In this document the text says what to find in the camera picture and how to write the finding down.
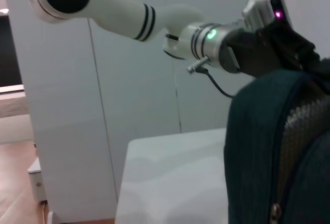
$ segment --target metal pin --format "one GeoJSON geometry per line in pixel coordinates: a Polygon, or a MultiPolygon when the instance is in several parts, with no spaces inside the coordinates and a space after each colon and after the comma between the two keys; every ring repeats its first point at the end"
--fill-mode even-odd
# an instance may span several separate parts
{"type": "Polygon", "coordinates": [[[208,58],[208,56],[205,56],[202,59],[195,61],[189,67],[187,67],[187,71],[188,71],[188,73],[192,74],[192,73],[196,72],[197,68],[201,67],[202,65],[205,65],[208,62],[210,62],[210,58],[208,58]]]}

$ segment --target robotic arm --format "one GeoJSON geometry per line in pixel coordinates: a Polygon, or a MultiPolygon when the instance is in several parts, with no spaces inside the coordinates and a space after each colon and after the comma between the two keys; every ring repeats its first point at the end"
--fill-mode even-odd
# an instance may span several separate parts
{"type": "Polygon", "coordinates": [[[29,0],[44,21],[58,23],[73,18],[92,18],[101,28],[138,41],[152,39],[160,30],[179,36],[184,27],[200,22],[196,8],[171,5],[155,9],[132,0],[29,0]]]}
{"type": "Polygon", "coordinates": [[[249,0],[243,19],[227,25],[203,22],[186,5],[154,8],[131,0],[29,0],[39,18],[60,23],[92,18],[101,28],[141,42],[166,29],[163,50],[176,59],[194,59],[190,73],[208,63],[230,73],[259,77],[278,68],[328,77],[314,44],[297,34],[284,0],[249,0]]]}

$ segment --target green led light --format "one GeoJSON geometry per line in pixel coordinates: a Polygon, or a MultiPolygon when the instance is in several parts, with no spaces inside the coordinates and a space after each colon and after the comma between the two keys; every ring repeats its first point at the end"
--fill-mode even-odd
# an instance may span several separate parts
{"type": "Polygon", "coordinates": [[[213,29],[210,34],[207,34],[208,39],[212,39],[216,35],[217,31],[213,29]]]}

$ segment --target pink led light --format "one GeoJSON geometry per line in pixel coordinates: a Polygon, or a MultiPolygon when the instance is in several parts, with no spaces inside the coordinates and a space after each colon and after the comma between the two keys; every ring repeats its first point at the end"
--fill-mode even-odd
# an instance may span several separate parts
{"type": "Polygon", "coordinates": [[[279,19],[283,18],[283,13],[281,11],[276,11],[275,16],[279,19]]]}

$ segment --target zipper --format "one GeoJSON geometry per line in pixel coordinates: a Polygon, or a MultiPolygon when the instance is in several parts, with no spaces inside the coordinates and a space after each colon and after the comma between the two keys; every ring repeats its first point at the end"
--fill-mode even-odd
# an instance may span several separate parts
{"type": "Polygon", "coordinates": [[[278,224],[279,219],[282,216],[282,208],[278,203],[272,205],[270,213],[270,224],[278,224]]]}
{"type": "Polygon", "coordinates": [[[292,172],[290,173],[287,182],[285,183],[282,198],[279,200],[279,203],[273,203],[271,205],[270,209],[270,224],[279,224],[281,223],[281,218],[283,216],[283,210],[285,210],[287,202],[288,202],[288,197],[290,193],[291,186],[293,184],[293,181],[295,179],[295,176],[297,174],[297,171],[303,161],[303,159],[306,157],[307,152],[309,151],[310,147],[314,145],[314,142],[310,142],[304,149],[304,151],[301,153],[300,157],[296,160],[295,166],[292,168],[292,172]]]}

